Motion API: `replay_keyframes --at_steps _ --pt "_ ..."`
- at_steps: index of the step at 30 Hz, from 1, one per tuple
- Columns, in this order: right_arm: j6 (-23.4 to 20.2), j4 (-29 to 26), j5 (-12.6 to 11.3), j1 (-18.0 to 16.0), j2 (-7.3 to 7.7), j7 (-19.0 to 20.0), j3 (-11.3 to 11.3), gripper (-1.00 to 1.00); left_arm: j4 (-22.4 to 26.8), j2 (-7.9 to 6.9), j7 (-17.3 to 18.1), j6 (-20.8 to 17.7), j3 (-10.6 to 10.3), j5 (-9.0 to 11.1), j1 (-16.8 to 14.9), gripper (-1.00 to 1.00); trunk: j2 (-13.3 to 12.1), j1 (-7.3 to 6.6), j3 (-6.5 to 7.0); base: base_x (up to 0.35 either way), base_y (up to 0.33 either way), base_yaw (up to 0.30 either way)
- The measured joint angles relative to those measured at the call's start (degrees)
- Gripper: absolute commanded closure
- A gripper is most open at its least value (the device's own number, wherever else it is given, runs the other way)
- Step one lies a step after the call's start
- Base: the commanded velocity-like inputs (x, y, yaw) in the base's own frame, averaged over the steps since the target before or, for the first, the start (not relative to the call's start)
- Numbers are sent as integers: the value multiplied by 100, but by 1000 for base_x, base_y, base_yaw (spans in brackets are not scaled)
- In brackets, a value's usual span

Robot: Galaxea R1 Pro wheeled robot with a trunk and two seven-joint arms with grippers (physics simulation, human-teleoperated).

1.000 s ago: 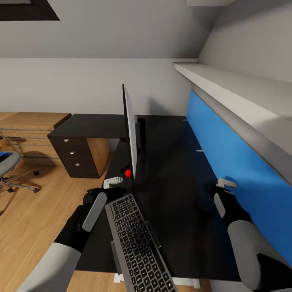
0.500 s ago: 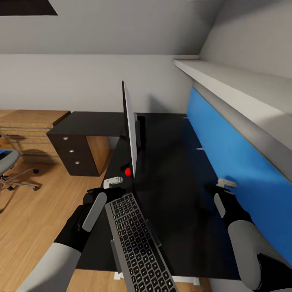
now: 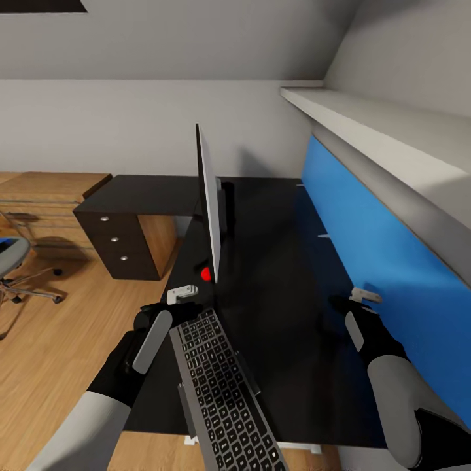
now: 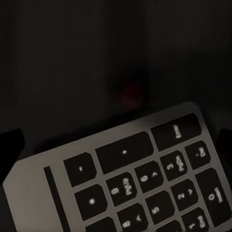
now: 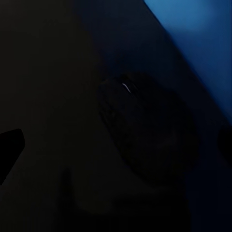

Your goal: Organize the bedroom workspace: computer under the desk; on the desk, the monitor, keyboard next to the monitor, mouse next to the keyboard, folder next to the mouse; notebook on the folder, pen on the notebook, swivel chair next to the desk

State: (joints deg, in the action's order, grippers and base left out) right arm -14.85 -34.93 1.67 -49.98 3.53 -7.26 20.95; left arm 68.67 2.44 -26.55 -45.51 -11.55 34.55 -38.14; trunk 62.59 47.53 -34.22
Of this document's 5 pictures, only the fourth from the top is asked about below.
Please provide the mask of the keyboard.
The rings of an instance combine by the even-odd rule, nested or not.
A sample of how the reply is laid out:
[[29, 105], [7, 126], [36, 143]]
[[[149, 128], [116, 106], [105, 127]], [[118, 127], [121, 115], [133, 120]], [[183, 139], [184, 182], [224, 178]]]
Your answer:
[[232, 190], [196, 103], [16, 161], [16, 232], [232, 232]]

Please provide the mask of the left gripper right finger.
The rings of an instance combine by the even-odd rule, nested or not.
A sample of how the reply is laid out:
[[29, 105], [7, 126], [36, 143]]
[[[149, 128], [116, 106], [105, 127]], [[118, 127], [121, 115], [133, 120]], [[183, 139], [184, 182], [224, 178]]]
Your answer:
[[232, 130], [222, 128], [217, 138], [217, 147], [232, 167]]

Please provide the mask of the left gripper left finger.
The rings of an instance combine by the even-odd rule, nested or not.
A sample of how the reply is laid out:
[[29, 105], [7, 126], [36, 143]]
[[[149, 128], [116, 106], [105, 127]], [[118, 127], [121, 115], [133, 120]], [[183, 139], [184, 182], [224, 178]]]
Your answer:
[[21, 129], [0, 134], [0, 187], [25, 147]]

